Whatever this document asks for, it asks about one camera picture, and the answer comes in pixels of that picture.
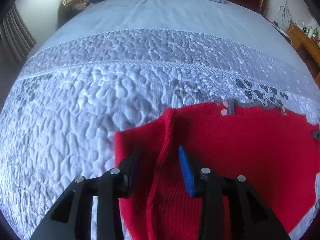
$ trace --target metal pin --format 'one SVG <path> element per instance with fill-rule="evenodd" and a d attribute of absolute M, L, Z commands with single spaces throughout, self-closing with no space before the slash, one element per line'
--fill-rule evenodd
<path fill-rule="evenodd" d="M 203 174 L 209 174 L 209 173 L 211 172 L 211 170 L 210 170 L 209 168 L 202 168 L 202 169 L 201 169 L 201 172 L 202 172 Z"/>
<path fill-rule="evenodd" d="M 113 169 L 111 169 L 110 173 L 112 175 L 116 175 L 116 174 L 120 173 L 120 170 L 118 168 L 113 168 Z"/>
<path fill-rule="evenodd" d="M 82 181 L 84 181 L 84 176 L 78 176 L 78 177 L 75 178 L 75 182 L 76 183 L 80 183 Z"/>
<path fill-rule="evenodd" d="M 243 176 L 243 175 L 239 175 L 237 177 L 237 180 L 239 180 L 240 182 L 245 182 L 247 180 L 247 178 L 245 176 Z"/>

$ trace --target wooden desk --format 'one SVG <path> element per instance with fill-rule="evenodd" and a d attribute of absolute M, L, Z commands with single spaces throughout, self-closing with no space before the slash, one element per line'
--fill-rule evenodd
<path fill-rule="evenodd" d="M 320 88 L 320 48 L 294 23 L 290 24 L 287 34 L 292 40 L 291 46 L 307 65 Z"/>

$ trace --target bed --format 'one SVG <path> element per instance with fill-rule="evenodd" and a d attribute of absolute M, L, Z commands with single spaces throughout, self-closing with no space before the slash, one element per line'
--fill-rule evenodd
<path fill-rule="evenodd" d="M 113 167 L 115 131 L 148 123 L 169 107 L 228 98 L 283 106 L 319 123 L 318 87 L 262 15 L 228 0 L 91 6 L 28 59 L 5 102 L 4 217 L 20 239 L 29 239 L 76 176 L 93 178 Z M 294 240 L 317 213 L 319 178 L 317 201 L 290 233 Z M 93 216 L 93 239 L 95 223 Z"/>

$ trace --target white quilted blanket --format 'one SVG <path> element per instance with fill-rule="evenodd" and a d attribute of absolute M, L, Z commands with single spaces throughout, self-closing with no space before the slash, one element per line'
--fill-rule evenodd
<path fill-rule="evenodd" d="M 319 121 L 318 88 L 304 65 L 299 70 L 194 31 L 139 28 L 79 37 L 29 59 L 0 115 L 0 208 L 23 240 L 76 176 L 113 167 L 115 131 L 150 122 L 168 107 L 236 98 Z M 317 205 L 292 239 L 304 233 Z"/>

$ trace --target gray curtain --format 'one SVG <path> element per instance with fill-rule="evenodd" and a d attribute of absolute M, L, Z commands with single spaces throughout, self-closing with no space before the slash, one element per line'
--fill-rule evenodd
<path fill-rule="evenodd" d="M 7 56 L 13 65 L 23 64 L 36 44 L 23 23 L 15 4 L 0 24 L 0 35 Z"/>

